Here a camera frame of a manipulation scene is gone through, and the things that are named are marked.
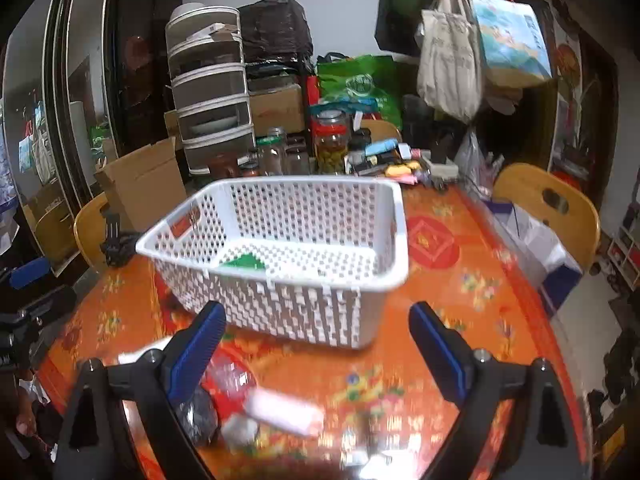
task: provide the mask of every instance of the chair handle hole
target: chair handle hole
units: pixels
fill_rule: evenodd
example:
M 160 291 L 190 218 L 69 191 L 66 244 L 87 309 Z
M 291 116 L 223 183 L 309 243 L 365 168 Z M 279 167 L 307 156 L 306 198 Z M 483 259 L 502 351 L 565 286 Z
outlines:
M 544 200 L 545 204 L 550 208 L 555 209 L 562 215 L 566 215 L 569 212 L 569 203 L 567 200 L 551 188 L 547 187 L 542 190 L 542 200 Z

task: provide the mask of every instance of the green object in basket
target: green object in basket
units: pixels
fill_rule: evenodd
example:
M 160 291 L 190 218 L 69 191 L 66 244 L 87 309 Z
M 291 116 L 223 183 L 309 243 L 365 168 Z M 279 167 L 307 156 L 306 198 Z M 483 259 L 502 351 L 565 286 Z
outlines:
M 231 260 L 222 264 L 223 267 L 242 267 L 243 269 L 264 270 L 266 267 L 258 258 L 251 253 L 238 256 L 235 260 Z

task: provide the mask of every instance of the green lid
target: green lid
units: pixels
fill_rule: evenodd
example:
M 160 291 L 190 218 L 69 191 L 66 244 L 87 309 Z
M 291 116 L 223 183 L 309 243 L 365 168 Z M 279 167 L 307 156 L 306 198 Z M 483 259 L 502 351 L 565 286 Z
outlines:
M 269 136 L 269 137 L 260 137 L 258 140 L 255 141 L 255 143 L 258 146 L 266 146 L 268 144 L 277 144 L 280 141 L 281 141 L 280 137 Z

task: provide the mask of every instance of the tiled floor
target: tiled floor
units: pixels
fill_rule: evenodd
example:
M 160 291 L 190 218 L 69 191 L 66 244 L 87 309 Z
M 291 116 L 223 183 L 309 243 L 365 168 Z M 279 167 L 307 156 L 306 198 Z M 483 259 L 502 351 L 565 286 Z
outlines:
M 616 296 L 604 273 L 596 276 L 587 273 L 552 321 L 562 353 L 573 356 L 574 362 L 567 363 L 570 371 L 572 365 L 577 368 L 575 375 L 581 378 L 585 392 L 594 388 L 604 391 L 602 359 L 622 331 L 609 306 L 609 301 Z M 611 410 L 612 405 L 606 402 L 602 407 L 604 418 Z

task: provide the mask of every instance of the table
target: table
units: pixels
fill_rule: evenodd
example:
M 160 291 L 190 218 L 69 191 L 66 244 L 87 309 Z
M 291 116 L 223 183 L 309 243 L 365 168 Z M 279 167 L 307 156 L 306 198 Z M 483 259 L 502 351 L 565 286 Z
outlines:
M 213 474 L 226 478 L 336 478 L 354 450 L 390 450 L 388 470 L 372 478 L 419 478 L 441 446 L 458 410 L 443 400 L 408 331 L 409 307 L 425 300 L 472 348 L 529 364 L 554 365 L 568 398 L 585 464 L 589 439 L 581 407 L 544 313 L 529 285 L 486 222 L 484 212 L 455 187 L 445 194 L 414 187 L 403 192 L 410 268 L 406 283 L 386 297 L 378 336 L 366 349 L 314 346 L 229 326 L 220 345 L 266 388 L 301 397 L 326 410 L 324 431 L 309 440 L 261 426 L 250 448 L 231 453 L 218 443 L 200 453 Z M 109 269 L 79 305 L 54 343 L 38 376 L 63 410 L 78 363 L 92 356 L 107 364 L 187 326 L 181 309 L 152 263 L 134 257 Z M 474 478 L 489 476 L 509 420 L 501 404 Z M 131 431 L 146 474 L 163 478 L 135 408 Z

